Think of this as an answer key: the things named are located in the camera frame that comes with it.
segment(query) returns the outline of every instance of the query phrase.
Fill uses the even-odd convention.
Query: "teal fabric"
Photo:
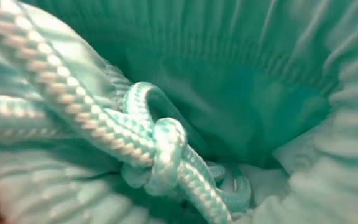
[[[159,86],[206,140],[208,150],[198,149],[203,157],[272,167],[242,166],[253,190],[254,208],[240,214],[235,223],[358,223],[358,1],[24,2],[66,22],[132,81]],[[42,19],[40,12],[34,11],[33,17],[46,34],[62,30]],[[76,60],[87,51],[95,54],[87,45],[73,49],[82,47],[85,53],[67,50],[65,57]],[[84,63],[91,61],[103,69],[101,59],[78,60],[84,58],[88,60]],[[103,96],[104,88],[99,87],[105,83],[103,76],[90,77],[94,80],[89,85],[97,83],[93,89]],[[179,203],[171,202],[156,205],[159,198],[106,175],[116,171],[114,163],[87,170],[97,167],[88,164],[95,162],[92,159],[68,162],[68,149],[55,152],[33,146],[0,148],[0,167],[25,163],[15,165],[17,170],[9,167],[11,175],[0,170],[0,205],[4,205],[0,210],[12,223],[49,218],[42,213],[45,199],[36,197],[37,192],[22,198],[34,185],[10,190],[11,183],[25,178],[22,174],[32,167],[28,163],[42,163],[18,158],[28,154],[37,158],[37,153],[46,154],[49,164],[60,161],[59,172],[65,175],[65,182],[43,183],[60,189],[75,179],[78,195],[86,192],[82,196],[93,202],[81,208],[99,217],[96,223],[115,223],[113,218],[123,213],[122,220],[143,219],[120,223],[199,223],[191,208],[183,211]],[[269,164],[271,157],[280,166]],[[95,152],[89,158],[103,160],[103,155]],[[80,178],[67,170],[76,170]],[[113,190],[107,190],[110,182]],[[83,190],[97,189],[98,184],[103,186],[98,197],[103,200]],[[28,206],[15,206],[20,201]],[[79,204],[53,205],[67,211],[67,220],[80,222],[74,218],[81,220],[83,214],[71,215]],[[106,207],[112,205],[117,206],[109,213]]]

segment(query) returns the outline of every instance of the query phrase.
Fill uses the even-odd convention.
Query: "rope knot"
[[[124,164],[121,175],[131,187],[144,187],[148,194],[160,196],[177,186],[187,137],[180,122],[172,118],[158,120],[152,128],[152,137],[155,145],[153,166],[138,169]]]

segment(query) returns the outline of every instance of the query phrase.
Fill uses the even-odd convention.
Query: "teal rope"
[[[122,105],[117,107],[122,112],[104,108],[65,66],[64,58],[40,34],[21,5],[16,1],[4,3],[9,5],[2,8],[0,3],[0,52],[27,74],[26,80],[48,107],[0,96],[0,120],[4,120],[0,122],[0,137],[15,141],[85,138],[124,162],[121,175],[130,186],[144,187],[150,195],[166,195],[179,186],[209,223],[229,223],[232,212],[248,208],[247,180],[233,169],[236,192],[216,188],[224,168],[208,167],[188,145],[185,130],[191,142],[201,142],[200,138],[160,89],[144,82],[127,89],[127,80],[114,76],[117,86],[126,91]],[[150,106],[165,109],[161,112],[169,118],[154,121]],[[58,118],[48,112],[49,108]]]

